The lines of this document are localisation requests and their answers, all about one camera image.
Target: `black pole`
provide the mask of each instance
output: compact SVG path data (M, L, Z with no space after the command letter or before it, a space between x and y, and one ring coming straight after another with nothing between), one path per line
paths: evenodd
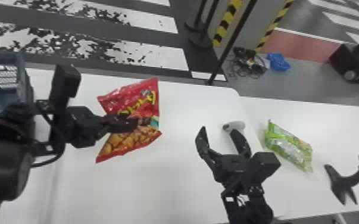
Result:
M224 64L226 57L228 56L230 50L233 47L233 44L235 43L236 39L238 38L239 33L242 31L247 19L249 18L250 14L251 14L251 11L253 10L256 3L257 3L257 0L250 0L245 12L242 15L241 20L239 21L238 26L236 27L235 31L233 32L233 35L230 37L230 40L229 40L228 44L226 45L225 50L222 53L220 60L218 61L218 65L217 65L216 69L212 72L210 79L208 79L206 81L206 83L205 83L206 85L211 86L213 84L214 79L216 79L218 72L222 68L222 65Z
M207 0L202 0L196 17L194 19L190 17L185 21L185 27L191 32L201 32L201 30L203 29L204 24L201 21L201 15L204 11L206 3Z
M213 42L208 37L208 27L211 24L211 21L216 13L216 9L220 0L214 0L213 4L211 5L210 11L208 12L207 19L205 21L204 27L199 33L191 33L189 35L190 43L199 49L209 49L213 46Z
M197 15L196 15L196 18L195 18L195 23L194 23L195 27L197 27L197 25L199 25L199 22L200 22L200 19L201 19L201 14L204 11L204 7L205 7L206 3L207 3L207 0L202 0L201 3L200 3L199 11L197 12Z
M211 9L210 9L210 12L208 13L208 16L207 16L207 19L205 20L205 25L204 25L204 28L203 30L201 31L201 34L200 34L200 40L202 41L205 36L207 35L207 32L208 32L208 27L210 26L210 23L213 19L213 16L214 16L214 13L216 13L216 9L217 9L217 6L218 6L218 2L220 0L214 0L213 4L211 5Z

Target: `floor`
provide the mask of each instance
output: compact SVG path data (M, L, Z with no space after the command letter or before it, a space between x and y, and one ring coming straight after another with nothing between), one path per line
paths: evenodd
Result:
M194 1L171 3L0 0L0 49L31 63L205 79L217 57L190 47L183 11Z
M344 42L359 43L359 1L301 0L293 3L262 52L323 63Z
M28 67L53 69L56 63L68 63L82 73L158 75L163 81L202 85L217 58L212 49L201 52L188 44L183 22L193 12L183 12L197 4L0 0L0 48L23 51ZM224 82L214 84L234 88L242 96L359 105L359 85L346 83L325 63L343 42L359 43L359 0L297 0L263 49L283 53L292 69L268 70L259 79L220 76ZM345 218L359 224L359 213ZM332 224L332 220L314 217L292 223Z

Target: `green snack bag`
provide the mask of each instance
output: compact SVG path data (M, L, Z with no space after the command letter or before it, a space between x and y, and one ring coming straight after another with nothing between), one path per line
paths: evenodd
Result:
M272 123L271 120L268 121L266 145L303 171L313 171L311 145Z

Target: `red snack bag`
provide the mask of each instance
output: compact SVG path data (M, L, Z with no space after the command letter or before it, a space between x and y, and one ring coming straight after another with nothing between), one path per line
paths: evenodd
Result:
M145 147L161 135L158 130L160 111L157 78L121 87L97 99L107 114L137 117L139 125L130 133L111 134L100 150L96 163Z

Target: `small gray object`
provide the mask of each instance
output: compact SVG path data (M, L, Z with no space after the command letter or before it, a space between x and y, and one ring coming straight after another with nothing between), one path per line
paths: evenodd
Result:
M237 130L245 129L246 124L245 124L245 122L242 122L242 121L235 121L235 122L229 122L229 123L225 124L222 128L226 132L231 132L234 129L237 129Z
M356 78L357 74L355 73L355 71L349 70L346 71L345 74L343 75L343 77L347 80L347 81L352 81Z

